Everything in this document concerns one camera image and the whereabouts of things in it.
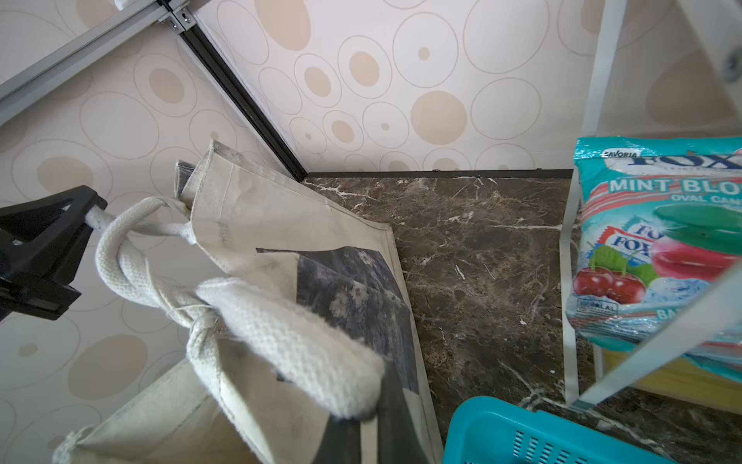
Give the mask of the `teal red snack bag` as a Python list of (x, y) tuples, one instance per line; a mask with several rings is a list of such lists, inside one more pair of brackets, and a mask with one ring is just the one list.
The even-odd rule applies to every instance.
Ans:
[(741, 259), (737, 137), (585, 137), (583, 195), (567, 317), (582, 336), (628, 352)]

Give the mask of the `diagonal aluminium frame bar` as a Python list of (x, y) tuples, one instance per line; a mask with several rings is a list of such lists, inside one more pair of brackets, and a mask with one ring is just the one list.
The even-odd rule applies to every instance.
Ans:
[(1, 84), (1, 123), (84, 71), (121, 44), (155, 24), (177, 34), (195, 25), (187, 1), (125, 1), (112, 17), (64, 42)]

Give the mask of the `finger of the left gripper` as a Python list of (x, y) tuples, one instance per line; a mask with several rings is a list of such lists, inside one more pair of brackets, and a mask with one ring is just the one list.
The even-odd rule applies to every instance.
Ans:
[(2, 276), (1, 320), (17, 313), (55, 321), (80, 295), (75, 288), (54, 280), (21, 275), (13, 281)]
[(107, 201), (88, 186), (1, 209), (2, 278), (74, 278), (93, 229), (86, 215)]

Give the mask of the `cream canvas tote bag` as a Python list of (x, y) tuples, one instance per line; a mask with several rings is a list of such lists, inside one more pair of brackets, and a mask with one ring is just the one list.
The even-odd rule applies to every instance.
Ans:
[(439, 463), (391, 228), (219, 143), (172, 198), (91, 209), (117, 295), (187, 331), (185, 359), (56, 463)]

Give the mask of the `white wooden two-tier shelf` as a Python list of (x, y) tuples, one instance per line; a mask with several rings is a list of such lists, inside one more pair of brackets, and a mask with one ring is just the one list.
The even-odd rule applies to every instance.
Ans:
[(637, 67), (647, 117), (695, 129), (741, 115), (737, 1), (564, 1), (558, 36), (593, 61), (560, 233), (564, 395), (587, 412), (651, 390), (739, 411), (703, 371), (741, 385), (741, 140), (600, 136), (616, 54), (672, 11), (696, 50)]

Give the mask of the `teal plastic basket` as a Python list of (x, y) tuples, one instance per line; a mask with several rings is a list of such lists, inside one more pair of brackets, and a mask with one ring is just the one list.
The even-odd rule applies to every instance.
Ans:
[(446, 463), (666, 463), (647, 450), (545, 412), (479, 396), (452, 417)]

